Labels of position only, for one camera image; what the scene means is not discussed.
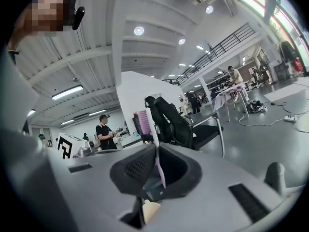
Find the ceiling light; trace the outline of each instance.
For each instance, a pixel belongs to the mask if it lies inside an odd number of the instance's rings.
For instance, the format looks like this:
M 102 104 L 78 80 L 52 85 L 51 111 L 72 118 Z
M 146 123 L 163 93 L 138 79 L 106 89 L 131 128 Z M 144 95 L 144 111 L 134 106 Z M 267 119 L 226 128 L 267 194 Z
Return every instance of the ceiling light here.
M 67 89 L 67 90 L 64 90 L 64 91 L 62 91 L 62 92 L 60 92 L 60 93 L 58 93 L 58 94 L 56 94 L 56 95 L 53 95 L 53 96 L 52 96 L 52 99 L 53 99 L 53 100 L 58 100 L 58 99 L 60 99 L 60 98 L 62 98 L 62 97 L 64 97 L 64 96 L 66 96 L 66 95 L 69 95 L 69 94 L 71 94 L 71 93 L 77 92 L 77 91 L 82 90 L 82 89 L 83 89 L 83 86 L 82 86 L 82 85 L 78 85 L 78 86 L 75 86 L 75 87 L 71 87 L 71 88 L 69 88 L 69 89 Z
M 185 39 L 184 38 L 182 38 L 182 39 L 180 39 L 179 41 L 178 41 L 178 44 L 184 44 L 185 43 Z
M 35 110 L 34 109 L 31 109 L 31 111 L 28 113 L 27 117 L 29 117 L 30 115 L 34 114 L 35 113 Z
M 206 8 L 206 13 L 210 14 L 211 12 L 213 12 L 213 7 L 212 6 L 208 6 Z
M 67 121 L 67 122 L 61 123 L 61 125 L 69 124 L 69 123 L 71 123 L 71 122 L 73 122 L 73 121 L 74 121 L 74 119 L 71 119 L 71 120 L 69 120 L 69 121 Z
M 101 111 L 98 111 L 98 112 L 95 112 L 95 113 L 92 113 L 92 114 L 89 114 L 89 116 L 92 116 L 92 115 L 95 115 L 95 114 L 99 114 L 99 113 L 103 113 L 103 112 L 105 112 L 105 111 L 106 111 L 106 109 L 101 110 Z
M 137 27 L 137 28 L 134 29 L 134 34 L 135 34 L 135 35 L 140 36 L 140 35 L 142 35 L 143 33 L 144 33 L 144 28 L 143 28 L 143 27 Z

